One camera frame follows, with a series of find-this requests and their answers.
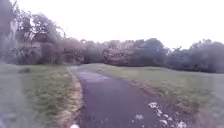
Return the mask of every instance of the overcast sky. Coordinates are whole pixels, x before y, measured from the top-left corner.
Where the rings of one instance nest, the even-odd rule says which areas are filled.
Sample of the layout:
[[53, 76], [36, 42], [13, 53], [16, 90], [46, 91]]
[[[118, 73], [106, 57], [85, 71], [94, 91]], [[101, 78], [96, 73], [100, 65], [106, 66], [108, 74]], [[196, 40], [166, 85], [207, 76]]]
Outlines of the overcast sky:
[[41, 12], [77, 39], [157, 38], [188, 47], [201, 39], [224, 43], [223, 0], [18, 0]]

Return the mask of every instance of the treeline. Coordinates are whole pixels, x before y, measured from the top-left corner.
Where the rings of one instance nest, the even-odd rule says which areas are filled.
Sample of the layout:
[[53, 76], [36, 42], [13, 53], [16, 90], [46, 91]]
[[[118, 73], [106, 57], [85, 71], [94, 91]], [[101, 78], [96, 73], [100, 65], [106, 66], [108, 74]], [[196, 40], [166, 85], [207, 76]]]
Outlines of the treeline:
[[189, 49], [169, 49], [156, 38], [123, 42], [111, 40], [102, 43], [79, 41], [67, 38], [63, 29], [43, 14], [25, 12], [17, 4], [12, 6], [11, 11], [11, 19], [18, 23], [15, 43], [11, 43], [13, 45], [6, 50], [0, 41], [0, 57], [8, 63], [105, 63], [116, 66], [158, 66], [185, 71], [224, 72], [224, 45], [220, 42], [202, 40]]
[[[74, 44], [74, 51], [81, 50], [78, 56], [83, 59], [76, 59], [79, 63], [158, 66], [209, 73], [224, 72], [224, 45], [209, 39], [194, 43], [189, 49], [181, 49], [181, 47], [169, 49], [156, 38], [124, 42], [113, 40], [104, 43], [78, 42], [77, 40], [72, 41], [72, 39], [70, 41], [71, 44]], [[75, 44], [79, 44], [82, 48], [76, 48]]]

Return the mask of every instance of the sky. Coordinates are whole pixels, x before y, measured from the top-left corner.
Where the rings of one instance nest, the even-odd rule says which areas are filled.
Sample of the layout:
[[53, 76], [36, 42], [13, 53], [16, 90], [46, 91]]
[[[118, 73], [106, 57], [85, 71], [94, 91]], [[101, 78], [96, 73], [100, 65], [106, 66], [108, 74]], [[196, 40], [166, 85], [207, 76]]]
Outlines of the sky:
[[224, 43], [223, 0], [18, 0], [43, 13], [68, 36], [94, 41], [157, 38], [189, 47], [202, 39]]

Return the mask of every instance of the paved path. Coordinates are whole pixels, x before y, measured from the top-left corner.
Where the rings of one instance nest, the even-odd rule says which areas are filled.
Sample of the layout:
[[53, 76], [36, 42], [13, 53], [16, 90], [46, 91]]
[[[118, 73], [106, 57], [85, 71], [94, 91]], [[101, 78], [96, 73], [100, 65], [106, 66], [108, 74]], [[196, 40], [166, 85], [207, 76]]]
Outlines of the paved path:
[[83, 87], [81, 128], [193, 128], [193, 117], [128, 82], [72, 69]]

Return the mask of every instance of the green lawn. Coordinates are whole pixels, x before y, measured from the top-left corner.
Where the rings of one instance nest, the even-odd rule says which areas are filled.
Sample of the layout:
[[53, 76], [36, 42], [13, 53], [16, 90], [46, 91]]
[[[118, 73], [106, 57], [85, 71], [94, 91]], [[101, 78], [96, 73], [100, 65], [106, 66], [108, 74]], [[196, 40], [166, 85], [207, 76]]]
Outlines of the green lawn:
[[196, 114], [206, 109], [215, 120], [224, 118], [224, 74], [174, 71], [159, 67], [116, 67], [105, 64], [89, 64], [81, 68], [129, 80], [145, 90], [154, 88], [187, 112]]
[[73, 123], [74, 112], [81, 107], [79, 82], [66, 67], [0, 64], [0, 82], [5, 85], [1, 88], [8, 91], [6, 94], [19, 92], [20, 97], [12, 95], [10, 102], [22, 106], [23, 109], [16, 108], [18, 111], [29, 110], [27, 115], [22, 113], [21, 117], [34, 117], [34, 122], [44, 127], [68, 127], [65, 125]]

